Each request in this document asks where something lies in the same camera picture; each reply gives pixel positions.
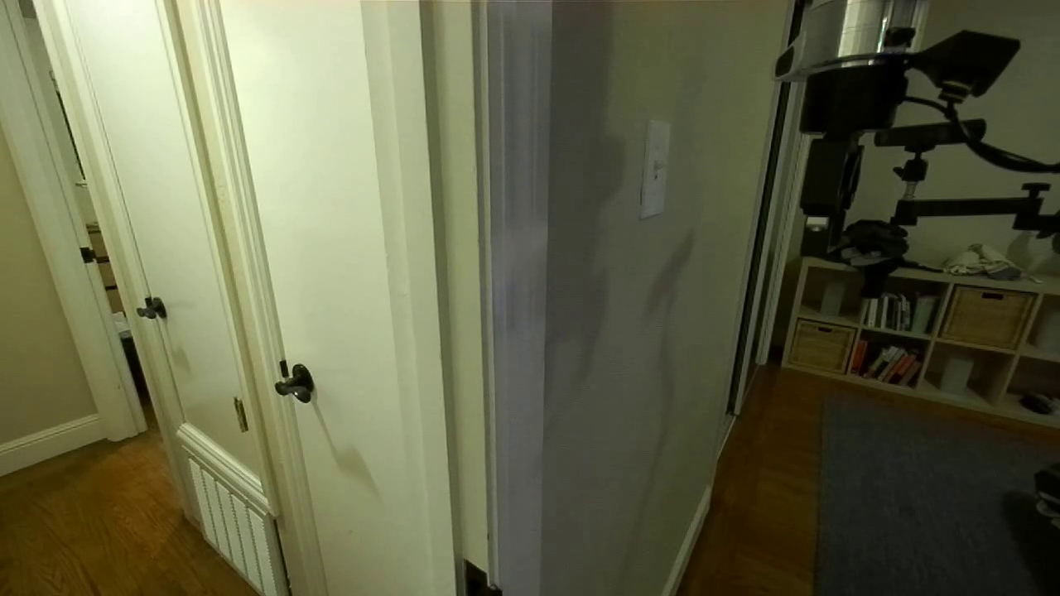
white bookshelf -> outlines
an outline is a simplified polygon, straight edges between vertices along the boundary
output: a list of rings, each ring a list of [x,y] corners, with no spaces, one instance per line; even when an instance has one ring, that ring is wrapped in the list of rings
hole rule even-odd
[[[928,328],[901,328],[894,320],[896,298],[888,303],[888,314],[865,320],[862,272],[804,260],[785,368],[1060,430],[1060,413],[1032,413],[1019,405],[1027,392],[1060,394],[1055,277],[989,281],[896,267],[884,293],[903,294],[910,306],[934,294]],[[903,362],[870,378],[866,370],[884,352],[903,352]]]

